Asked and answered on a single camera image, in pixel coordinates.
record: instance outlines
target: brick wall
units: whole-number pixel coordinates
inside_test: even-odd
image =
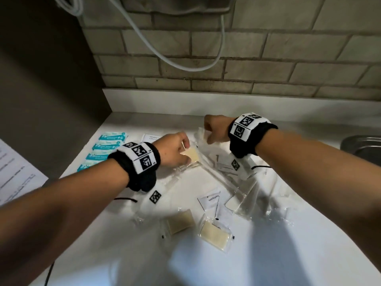
[[[180,64],[217,54],[218,16],[132,18]],[[381,100],[381,0],[237,0],[223,57],[193,73],[155,57],[108,0],[85,0],[79,21],[107,87]]]

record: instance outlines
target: wristband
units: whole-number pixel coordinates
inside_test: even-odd
[[[128,173],[127,187],[131,190],[149,192],[155,186],[160,154],[153,144],[129,142],[118,147],[108,158],[115,159]]]
[[[246,113],[234,120],[228,127],[230,150],[236,158],[254,154],[255,147],[260,143],[269,129],[278,129],[268,119],[255,113]]]

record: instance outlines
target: white cable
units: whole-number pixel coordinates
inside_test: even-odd
[[[173,67],[176,67],[178,69],[181,69],[181,70],[184,70],[184,71],[189,71],[189,72],[198,72],[198,71],[204,71],[204,70],[207,70],[209,68],[212,68],[214,65],[216,65],[216,63],[218,62],[218,60],[220,59],[221,57],[221,54],[222,54],[222,49],[224,48],[224,45],[225,45],[225,28],[224,28],[224,16],[221,15],[221,44],[219,46],[219,50],[218,50],[218,54],[217,54],[217,57],[216,59],[209,65],[207,66],[204,66],[204,67],[185,67],[185,66],[182,66],[180,64],[177,64],[171,60],[169,60],[167,57],[165,57],[163,54],[161,54],[160,52],[158,52],[152,45],[151,43],[144,37],[144,35],[142,34],[142,32],[139,30],[139,28],[136,26],[136,24],[134,23],[134,21],[132,21],[131,17],[129,16],[129,14],[126,12],[126,10],[116,1],[116,0],[109,0],[121,13],[122,15],[124,16],[124,18],[126,18],[126,20],[130,23],[131,27],[135,30],[136,34],[140,37],[140,39],[144,42],[144,44],[157,56],[159,57],[161,60],[163,60],[164,62],[168,63],[169,65],[172,65]]]
[[[69,14],[73,16],[81,16],[83,13],[83,0],[73,0],[73,4],[69,4],[65,0],[55,0],[57,4]]]

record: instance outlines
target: yellow soap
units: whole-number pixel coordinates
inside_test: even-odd
[[[200,160],[195,148],[188,148],[184,150],[181,154],[185,154],[186,156],[190,157],[190,159],[192,160],[192,163],[198,162]]]
[[[195,225],[192,212],[189,209],[169,217],[167,222],[171,235]]]
[[[229,241],[230,234],[206,221],[201,229],[200,236],[218,249],[224,250]]]

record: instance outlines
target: sink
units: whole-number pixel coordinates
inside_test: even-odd
[[[340,149],[381,167],[381,136],[350,136],[341,142]]]

